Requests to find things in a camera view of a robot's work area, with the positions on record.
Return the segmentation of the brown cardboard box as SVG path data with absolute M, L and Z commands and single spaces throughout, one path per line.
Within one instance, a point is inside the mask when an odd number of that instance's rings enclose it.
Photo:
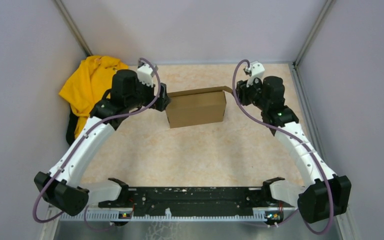
M 197 88 L 168 93 L 171 102 L 165 112 L 171 129 L 220 123 L 226 112 L 228 86 Z

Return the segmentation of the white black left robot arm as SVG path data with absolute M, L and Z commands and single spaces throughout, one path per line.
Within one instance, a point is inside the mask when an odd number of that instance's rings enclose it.
M 69 216 L 76 216 L 93 204 L 112 202 L 118 207 L 129 203 L 130 193 L 115 178 L 81 185 L 81 179 L 103 143 L 118 129 L 122 121 L 146 109 L 164 111 L 170 103 L 166 85 L 153 78 L 159 75 L 154 66 L 144 64 L 137 70 L 118 70 L 111 88 L 92 108 L 78 138 L 48 172 L 38 172 L 34 183 L 40 191 L 34 203 L 37 216 L 40 199 Z

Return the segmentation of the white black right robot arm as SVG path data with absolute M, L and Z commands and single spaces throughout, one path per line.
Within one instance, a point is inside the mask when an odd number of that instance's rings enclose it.
M 298 209 L 308 224 L 346 213 L 352 184 L 339 176 L 320 157 L 306 137 L 299 118 L 285 104 L 283 79 L 269 76 L 252 81 L 240 80 L 234 95 L 241 106 L 253 105 L 261 111 L 262 123 L 285 147 L 297 167 L 303 185 L 282 177 L 263 183 L 261 199 L 267 206 L 279 201 Z

